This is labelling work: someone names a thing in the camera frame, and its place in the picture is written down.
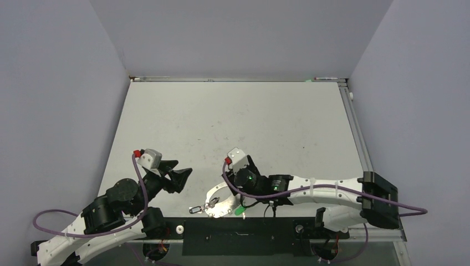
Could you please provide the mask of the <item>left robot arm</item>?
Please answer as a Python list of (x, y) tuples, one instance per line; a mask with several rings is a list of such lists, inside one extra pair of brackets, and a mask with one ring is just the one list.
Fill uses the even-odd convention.
[(176, 160), (164, 160), (145, 166), (133, 161), (137, 180), (117, 181), (60, 232), (41, 227), (34, 217), (36, 229), (53, 235), (50, 240), (32, 243), (37, 264), (83, 265), (87, 259), (128, 241), (170, 236), (162, 211), (149, 203), (161, 191), (182, 191), (193, 169), (176, 170), (177, 164)]

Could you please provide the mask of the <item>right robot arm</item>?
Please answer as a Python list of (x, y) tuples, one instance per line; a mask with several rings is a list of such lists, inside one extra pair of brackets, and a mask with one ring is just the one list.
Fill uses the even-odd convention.
[(249, 155), (228, 155), (223, 174), (229, 188), (244, 198), (272, 206), (315, 203), (313, 230), (320, 237), (368, 223), (382, 229), (398, 229), (398, 189), (373, 171), (361, 177), (317, 180), (295, 175), (263, 176)]

